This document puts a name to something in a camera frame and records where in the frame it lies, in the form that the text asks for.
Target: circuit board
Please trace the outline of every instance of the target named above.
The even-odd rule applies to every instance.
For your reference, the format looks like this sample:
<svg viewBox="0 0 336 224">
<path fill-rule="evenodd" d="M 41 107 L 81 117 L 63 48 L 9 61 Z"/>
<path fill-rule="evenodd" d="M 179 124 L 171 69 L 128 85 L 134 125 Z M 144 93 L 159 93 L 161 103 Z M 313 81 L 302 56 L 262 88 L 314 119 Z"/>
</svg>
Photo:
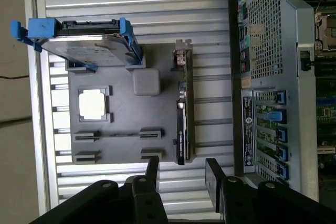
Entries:
<svg viewBox="0 0 336 224">
<path fill-rule="evenodd" d="M 274 158 L 274 159 L 277 158 L 275 150 L 272 150 L 271 148 L 269 148 L 269 147 L 267 147 L 267 146 L 265 146 L 265 145 L 263 145 L 263 144 L 261 144 L 259 142 L 258 142 L 257 147 L 258 147 L 259 151 L 265 153 L 266 155 L 270 156 L 271 158 Z"/>
<path fill-rule="evenodd" d="M 268 121 L 265 119 L 257 118 L 257 125 L 261 127 L 268 128 L 270 130 L 276 130 L 278 128 L 278 124 L 273 121 Z"/>
<path fill-rule="evenodd" d="M 274 144 L 277 142 L 273 134 L 269 134 L 261 130 L 257 130 L 257 137 L 271 144 Z"/>
<path fill-rule="evenodd" d="M 336 122 L 336 105 L 318 105 L 317 123 L 335 123 Z"/>
<path fill-rule="evenodd" d="M 272 112 L 274 107 L 266 106 L 266 105 L 256 105 L 256 112 L 259 114 L 267 114 Z"/>
</svg>

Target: ventilation holes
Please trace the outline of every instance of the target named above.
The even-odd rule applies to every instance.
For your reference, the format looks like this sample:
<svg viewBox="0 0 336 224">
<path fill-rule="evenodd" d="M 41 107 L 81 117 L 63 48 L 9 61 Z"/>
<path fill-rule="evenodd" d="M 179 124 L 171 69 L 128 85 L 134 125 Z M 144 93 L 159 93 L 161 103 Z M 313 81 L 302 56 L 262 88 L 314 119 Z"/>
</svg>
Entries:
<svg viewBox="0 0 336 224">
<path fill-rule="evenodd" d="M 274 92 L 256 92 L 257 101 L 275 101 L 276 95 Z"/>
<path fill-rule="evenodd" d="M 253 0 L 248 5 L 251 78 L 282 73 L 281 0 Z"/>
</svg>

